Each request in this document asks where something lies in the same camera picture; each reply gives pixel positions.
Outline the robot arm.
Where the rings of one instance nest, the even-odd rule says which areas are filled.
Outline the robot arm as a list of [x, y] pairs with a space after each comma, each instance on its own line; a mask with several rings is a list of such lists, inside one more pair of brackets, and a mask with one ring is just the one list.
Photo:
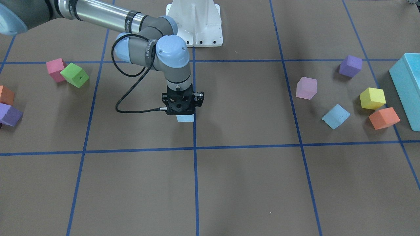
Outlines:
[[[176, 21], [168, 15], [153, 17], [100, 0], [2, 0], [1, 34], [16, 36], [55, 19], [79, 21], [119, 33], [111, 48], [115, 68], [137, 81], [115, 105], [118, 113], [163, 111], [167, 115], [193, 115], [204, 93], [196, 92], [186, 42], [178, 36]], [[163, 107], [122, 110], [120, 104], [150, 71], [166, 80]]]

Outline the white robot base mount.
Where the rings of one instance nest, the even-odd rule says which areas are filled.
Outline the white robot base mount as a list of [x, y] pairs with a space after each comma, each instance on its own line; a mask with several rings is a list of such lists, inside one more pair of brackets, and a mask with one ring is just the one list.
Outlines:
[[177, 36], [189, 48], [223, 45], [220, 11], [213, 0], [173, 0], [166, 6], [166, 15], [177, 23]]

